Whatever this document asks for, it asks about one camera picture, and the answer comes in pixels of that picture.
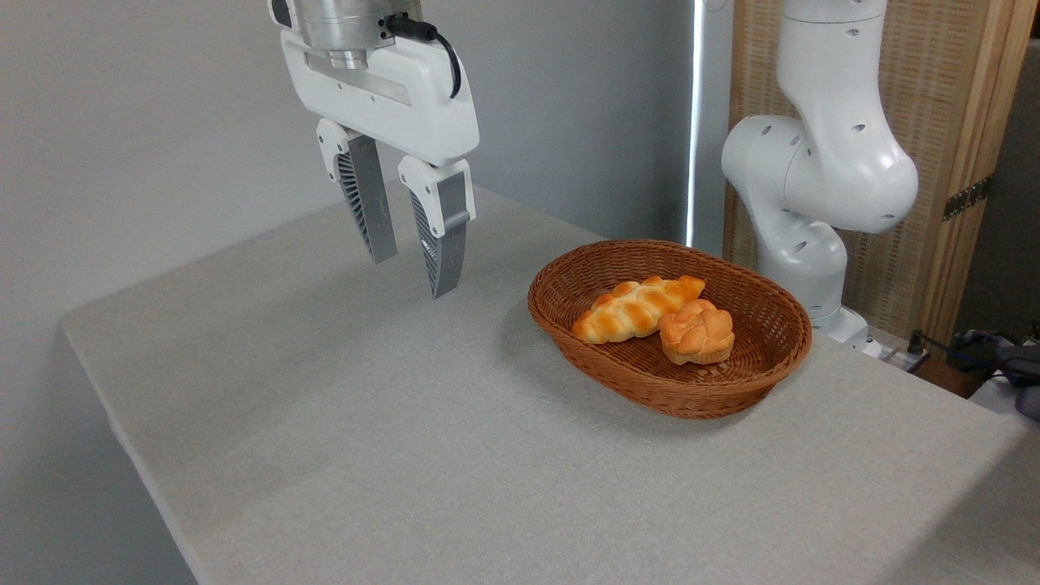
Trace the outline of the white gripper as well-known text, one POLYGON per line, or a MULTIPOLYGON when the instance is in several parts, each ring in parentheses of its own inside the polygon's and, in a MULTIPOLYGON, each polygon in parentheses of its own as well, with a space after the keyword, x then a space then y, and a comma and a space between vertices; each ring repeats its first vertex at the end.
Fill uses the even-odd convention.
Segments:
POLYGON ((395 41, 371 52, 365 70, 335 69, 289 30, 282 31, 281 45, 302 104, 324 118, 316 137, 327 176, 348 202, 371 258, 381 263, 397 255, 378 153, 382 141, 409 154, 398 174, 411 195, 431 295, 452 292, 463 270, 466 226, 476 217, 470 167, 457 162, 479 144, 465 68, 458 69, 453 95, 453 66, 438 43, 395 41))

